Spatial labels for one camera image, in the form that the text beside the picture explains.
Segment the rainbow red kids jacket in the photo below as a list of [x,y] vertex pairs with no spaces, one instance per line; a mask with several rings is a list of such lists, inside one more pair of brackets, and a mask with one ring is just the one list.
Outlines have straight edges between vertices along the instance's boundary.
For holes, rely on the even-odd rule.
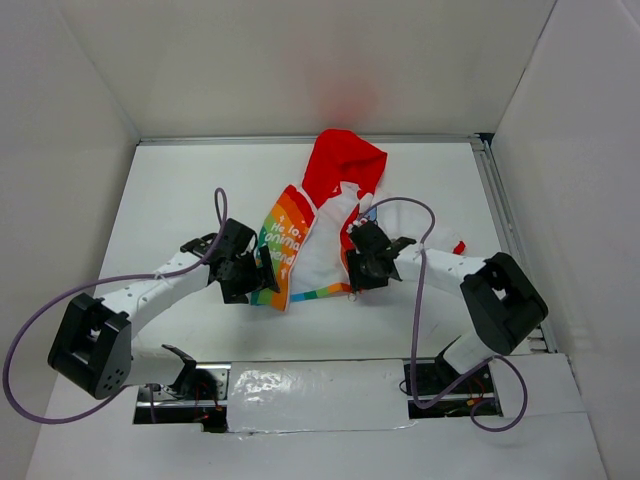
[[253,306],[284,311],[292,302],[350,289],[348,228],[360,214],[391,239],[404,236],[428,248],[462,255],[462,237],[407,202],[380,189],[388,155],[349,130],[328,129],[315,140],[300,183],[288,185],[267,214],[259,246],[271,256],[278,289],[252,293]]

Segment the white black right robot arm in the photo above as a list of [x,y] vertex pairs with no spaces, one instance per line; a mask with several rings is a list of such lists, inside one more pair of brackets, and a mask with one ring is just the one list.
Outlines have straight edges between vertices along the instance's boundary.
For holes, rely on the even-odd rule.
[[498,355],[508,356],[548,316],[546,302],[512,256],[498,252],[490,258],[468,257],[420,247],[403,250],[414,239],[390,239],[376,223],[359,220],[347,227],[354,248],[346,252],[353,291],[386,287],[391,280],[416,284],[411,363],[418,353],[422,296],[426,286],[461,298],[471,327],[436,358],[436,379],[448,392],[460,391],[471,369]]

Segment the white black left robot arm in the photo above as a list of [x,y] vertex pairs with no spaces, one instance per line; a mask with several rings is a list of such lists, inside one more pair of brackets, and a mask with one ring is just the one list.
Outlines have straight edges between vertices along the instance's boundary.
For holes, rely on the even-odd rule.
[[227,304],[246,304],[250,294],[280,290],[267,247],[252,250],[256,233],[229,219],[218,233],[188,241],[150,278],[68,304],[48,364],[96,400],[125,385],[156,384],[176,399],[197,387],[197,362],[170,344],[134,346],[137,334],[185,297],[219,284]]

